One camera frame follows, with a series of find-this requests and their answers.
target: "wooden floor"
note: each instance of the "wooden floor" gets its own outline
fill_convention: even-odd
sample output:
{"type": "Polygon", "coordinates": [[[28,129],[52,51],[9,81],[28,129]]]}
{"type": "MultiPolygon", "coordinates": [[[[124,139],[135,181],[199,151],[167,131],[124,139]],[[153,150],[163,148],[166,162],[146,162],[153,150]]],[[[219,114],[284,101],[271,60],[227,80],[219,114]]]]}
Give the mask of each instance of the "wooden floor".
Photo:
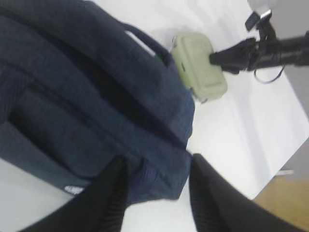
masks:
{"type": "Polygon", "coordinates": [[[309,232],[309,180],[289,181],[275,177],[254,201],[309,232]]]}

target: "backpack logo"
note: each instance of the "backpack logo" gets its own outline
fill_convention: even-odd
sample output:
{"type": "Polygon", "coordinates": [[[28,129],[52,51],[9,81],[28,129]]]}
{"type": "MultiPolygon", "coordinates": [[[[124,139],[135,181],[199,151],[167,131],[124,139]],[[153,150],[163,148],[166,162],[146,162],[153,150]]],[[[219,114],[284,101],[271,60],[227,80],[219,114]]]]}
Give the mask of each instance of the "backpack logo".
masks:
{"type": "Polygon", "coordinates": [[[78,195],[80,194],[82,191],[84,191],[84,188],[82,187],[78,187],[78,186],[71,186],[71,185],[68,185],[64,188],[64,190],[70,194],[73,194],[73,195],[78,195]]]}

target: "green box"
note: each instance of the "green box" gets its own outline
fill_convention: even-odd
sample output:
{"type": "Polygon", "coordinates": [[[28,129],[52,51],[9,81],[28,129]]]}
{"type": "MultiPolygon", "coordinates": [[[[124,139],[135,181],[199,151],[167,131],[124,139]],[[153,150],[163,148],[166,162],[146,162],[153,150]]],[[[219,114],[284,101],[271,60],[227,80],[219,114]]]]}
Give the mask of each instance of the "green box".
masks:
{"type": "Polygon", "coordinates": [[[227,83],[220,66],[210,64],[210,40],[201,33],[182,33],[174,38],[172,55],[184,85],[200,102],[221,98],[227,83]]]}

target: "navy blue backpack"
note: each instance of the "navy blue backpack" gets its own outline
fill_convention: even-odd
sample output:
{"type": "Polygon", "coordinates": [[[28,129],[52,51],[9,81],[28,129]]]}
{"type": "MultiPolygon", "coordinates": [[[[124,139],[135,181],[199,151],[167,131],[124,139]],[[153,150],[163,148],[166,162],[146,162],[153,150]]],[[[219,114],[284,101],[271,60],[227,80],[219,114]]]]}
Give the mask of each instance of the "navy blue backpack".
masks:
{"type": "Polygon", "coordinates": [[[127,204],[177,199],[194,108],[168,51],[94,3],[0,1],[1,159],[79,194],[123,157],[127,204]]]}

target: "white surface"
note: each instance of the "white surface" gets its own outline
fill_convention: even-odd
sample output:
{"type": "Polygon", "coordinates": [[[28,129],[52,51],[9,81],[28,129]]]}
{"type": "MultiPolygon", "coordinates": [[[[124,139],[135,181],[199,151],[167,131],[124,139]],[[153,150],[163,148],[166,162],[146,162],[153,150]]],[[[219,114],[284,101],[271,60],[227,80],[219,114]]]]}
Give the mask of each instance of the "white surface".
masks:
{"type": "MultiPolygon", "coordinates": [[[[166,48],[171,48],[172,37],[181,31],[204,32],[215,50],[250,36],[244,26],[251,14],[246,0],[95,2],[118,19],[152,35],[166,48]]],[[[263,79],[273,78],[277,73],[278,69],[258,71],[263,79]]],[[[256,82],[251,73],[225,76],[227,94],[218,101],[197,106],[189,149],[202,153],[224,178],[252,199],[308,138],[309,123],[285,75],[268,86],[256,82]]],[[[2,162],[0,176],[2,232],[16,231],[69,199],[2,162]]],[[[130,207],[123,231],[196,231],[188,186],[177,202],[130,207]]]]}

